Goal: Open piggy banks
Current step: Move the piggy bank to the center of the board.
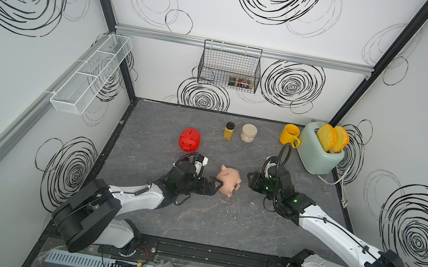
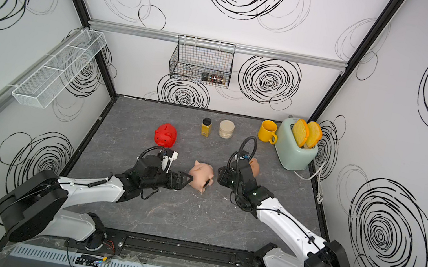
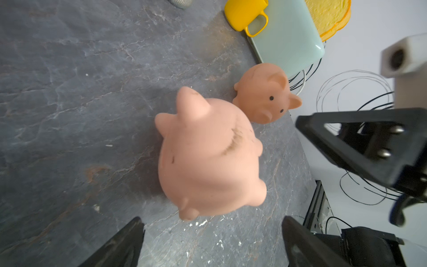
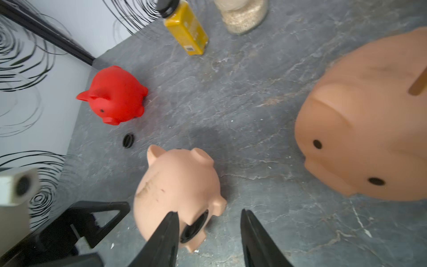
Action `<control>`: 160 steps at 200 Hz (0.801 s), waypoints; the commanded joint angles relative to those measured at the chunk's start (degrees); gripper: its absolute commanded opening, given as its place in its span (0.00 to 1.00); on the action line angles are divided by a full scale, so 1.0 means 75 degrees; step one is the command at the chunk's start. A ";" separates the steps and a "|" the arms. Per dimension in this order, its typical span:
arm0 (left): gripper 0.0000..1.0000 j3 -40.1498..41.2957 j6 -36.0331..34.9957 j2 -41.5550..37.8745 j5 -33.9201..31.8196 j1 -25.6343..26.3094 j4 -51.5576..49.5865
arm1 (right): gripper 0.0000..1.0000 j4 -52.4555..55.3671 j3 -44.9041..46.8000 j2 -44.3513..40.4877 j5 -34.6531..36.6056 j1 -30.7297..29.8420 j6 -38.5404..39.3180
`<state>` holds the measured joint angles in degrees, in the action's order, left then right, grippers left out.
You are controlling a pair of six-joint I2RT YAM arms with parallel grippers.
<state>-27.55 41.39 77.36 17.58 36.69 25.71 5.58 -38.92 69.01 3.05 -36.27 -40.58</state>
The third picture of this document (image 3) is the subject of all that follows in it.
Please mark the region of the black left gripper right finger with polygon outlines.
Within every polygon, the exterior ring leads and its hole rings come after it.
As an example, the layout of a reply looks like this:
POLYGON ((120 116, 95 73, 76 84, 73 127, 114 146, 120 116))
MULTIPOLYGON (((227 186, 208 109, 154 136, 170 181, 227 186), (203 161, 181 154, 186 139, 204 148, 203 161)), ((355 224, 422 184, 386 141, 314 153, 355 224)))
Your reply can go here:
POLYGON ((342 257, 290 216, 285 216, 282 221, 282 235, 290 267, 349 266, 342 257))

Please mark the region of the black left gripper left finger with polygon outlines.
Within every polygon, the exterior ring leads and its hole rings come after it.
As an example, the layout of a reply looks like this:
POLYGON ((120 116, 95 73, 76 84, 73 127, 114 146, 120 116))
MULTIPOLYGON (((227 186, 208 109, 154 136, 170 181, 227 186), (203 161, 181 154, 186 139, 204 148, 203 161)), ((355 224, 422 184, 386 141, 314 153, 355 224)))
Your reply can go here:
POLYGON ((133 218, 79 267, 136 267, 145 235, 140 217, 133 218))

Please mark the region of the light pink piggy bank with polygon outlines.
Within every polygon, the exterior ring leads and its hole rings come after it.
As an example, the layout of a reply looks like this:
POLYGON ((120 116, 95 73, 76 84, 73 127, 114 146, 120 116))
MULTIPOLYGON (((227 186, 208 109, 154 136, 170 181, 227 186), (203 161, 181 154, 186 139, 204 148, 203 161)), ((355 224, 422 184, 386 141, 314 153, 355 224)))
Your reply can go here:
POLYGON ((262 143, 246 115, 220 99, 179 89, 176 114, 159 113, 163 138, 159 180, 184 221, 260 206, 267 187, 259 176, 262 143))

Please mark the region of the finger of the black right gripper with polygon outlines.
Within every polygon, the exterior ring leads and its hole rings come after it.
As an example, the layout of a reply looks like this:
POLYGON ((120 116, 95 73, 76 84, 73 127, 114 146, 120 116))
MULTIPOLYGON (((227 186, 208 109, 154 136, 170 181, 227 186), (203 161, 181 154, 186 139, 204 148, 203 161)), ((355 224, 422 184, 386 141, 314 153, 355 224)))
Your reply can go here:
POLYGON ((334 165, 427 200, 426 109, 321 112, 295 126, 334 165))

